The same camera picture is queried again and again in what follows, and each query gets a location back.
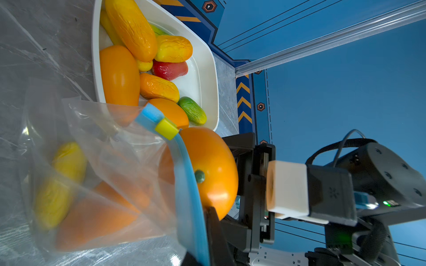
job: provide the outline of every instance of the white plastic tray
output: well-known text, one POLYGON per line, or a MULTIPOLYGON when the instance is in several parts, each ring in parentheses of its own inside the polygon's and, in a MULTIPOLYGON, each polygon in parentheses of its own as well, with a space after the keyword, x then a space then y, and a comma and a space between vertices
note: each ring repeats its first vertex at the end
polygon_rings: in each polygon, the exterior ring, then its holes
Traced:
MULTIPOLYGON (((135 0, 149 23, 170 35, 183 36, 193 46, 193 55, 187 61, 188 74, 172 82, 179 89, 180 96, 188 96, 200 105, 207 116, 205 127, 216 130, 219 123, 219 90, 213 54, 208 45, 180 20, 175 18, 152 0, 135 0)), ((100 26, 102 0, 95 0, 92 22, 92 60, 96 97, 105 102, 102 86, 99 51, 112 45, 108 34, 100 26)))

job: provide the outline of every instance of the metal frame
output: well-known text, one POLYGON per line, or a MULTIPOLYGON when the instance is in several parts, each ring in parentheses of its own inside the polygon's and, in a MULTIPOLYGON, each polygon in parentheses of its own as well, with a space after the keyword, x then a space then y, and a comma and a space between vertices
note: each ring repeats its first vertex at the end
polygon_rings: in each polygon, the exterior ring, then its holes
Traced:
POLYGON ((235 68, 235 76, 242 77, 273 66, 281 65, 311 54, 401 27, 426 18, 426 0, 405 6, 370 20, 355 24, 335 33, 299 44, 235 68))

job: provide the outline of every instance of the orange fruit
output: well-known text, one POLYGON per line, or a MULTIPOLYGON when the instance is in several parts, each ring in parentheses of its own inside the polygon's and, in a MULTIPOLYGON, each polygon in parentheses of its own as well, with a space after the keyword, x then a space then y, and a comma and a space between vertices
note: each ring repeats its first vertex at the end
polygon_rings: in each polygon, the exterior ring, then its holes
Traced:
POLYGON ((178 129, 185 129, 189 126, 187 114, 175 102, 161 98, 151 99, 148 102, 163 112, 164 116, 172 121, 178 129))
POLYGON ((133 223, 151 202, 153 189, 149 182, 140 179, 138 189, 130 184, 122 186, 126 195, 134 200, 136 208, 106 182, 102 181, 92 193, 101 197, 88 195, 77 202, 58 228, 56 248, 60 251, 80 249, 89 241, 113 234, 133 223))
MULTIPOLYGON (((215 207, 221 220, 231 210, 237 196, 238 172, 234 157, 226 143, 213 130, 191 127, 181 130, 180 135, 188 150, 196 178, 204 175, 204 180, 197 184, 201 204, 203 207, 215 207)), ((165 183, 175 182, 173 161, 168 148, 162 154, 158 175, 165 183)), ((163 196, 166 202, 174 198, 174 195, 165 193, 163 196)))
POLYGON ((106 102, 138 106, 141 85, 132 53, 126 47, 114 45, 103 49, 99 60, 106 102))

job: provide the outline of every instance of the table surface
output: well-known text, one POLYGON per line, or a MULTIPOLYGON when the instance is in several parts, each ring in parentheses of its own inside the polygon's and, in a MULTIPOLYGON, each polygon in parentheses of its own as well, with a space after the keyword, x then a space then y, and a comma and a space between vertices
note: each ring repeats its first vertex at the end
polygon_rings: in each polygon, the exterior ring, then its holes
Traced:
MULTIPOLYGON (((94 0, 0 0, 0 265, 179 265, 185 250, 171 237, 43 256, 26 221, 16 154, 30 78, 96 100, 91 54, 94 0)), ((215 58, 222 137, 238 134, 235 70, 215 58)))

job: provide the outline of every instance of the plastic fruit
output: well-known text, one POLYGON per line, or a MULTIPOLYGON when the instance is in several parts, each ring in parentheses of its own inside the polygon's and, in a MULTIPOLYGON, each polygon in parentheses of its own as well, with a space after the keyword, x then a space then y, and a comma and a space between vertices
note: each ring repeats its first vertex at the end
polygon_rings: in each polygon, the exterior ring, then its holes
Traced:
POLYGON ((76 142, 59 147, 52 161, 55 171, 45 179, 35 199, 34 212, 42 229, 55 228, 65 218, 72 204, 75 190, 60 179, 68 178, 76 184, 81 184, 86 174, 86 166, 86 156, 76 142))
POLYGON ((139 70, 132 53, 114 45, 99 53, 102 85, 107 103, 138 106, 139 70))
POLYGON ((102 27, 104 27, 104 29, 108 33, 108 36, 111 39, 112 43, 114 45, 125 46, 123 41, 120 39, 120 36, 115 31, 114 26, 112 25, 111 20, 109 19, 108 14, 107 14, 105 9, 101 10, 100 21, 101 21, 102 27))
POLYGON ((140 72, 147 72, 153 68, 153 62, 141 62, 139 60, 136 60, 136 63, 138 65, 138 69, 140 72))
POLYGON ((147 99, 163 98, 175 103, 179 101, 179 90, 176 85, 168 80, 141 73, 141 95, 147 99))
POLYGON ((134 0, 105 0, 115 31, 136 59, 150 62, 157 53, 155 33, 134 0))
MULTIPOLYGON (((150 204, 150 187, 147 193, 132 191, 131 186, 125 191, 141 209, 150 204)), ((74 251, 97 237, 113 234, 133 223, 141 212, 104 181, 92 193, 98 196, 86 196, 77 202, 60 224, 56 236, 58 250, 74 251)))
POLYGON ((178 129, 185 129, 189 126, 188 116, 175 102, 156 98, 149 100, 148 103, 157 107, 178 129))
POLYGON ((174 80, 177 77, 188 74, 188 64, 181 63, 164 63, 154 60, 153 74, 165 80, 174 80))
POLYGON ((155 60, 158 62, 180 63, 192 56, 192 44, 182 36, 160 35, 157 44, 155 60))
MULTIPOLYGON (((215 207, 221 220, 231 210, 237 196, 238 172, 234 157, 213 130, 191 127, 181 130, 179 134, 185 142, 196 177, 199 178, 201 204, 204 207, 215 207)), ((170 151, 166 148, 160 160, 158 175, 168 184, 175 183, 172 165, 170 151)), ((164 192, 163 196, 166 202, 174 198, 174 195, 164 192)))
POLYGON ((198 126, 204 125, 206 123, 206 113, 193 99, 189 97, 182 97, 178 101, 178 105, 185 111, 189 121, 192 123, 198 126))

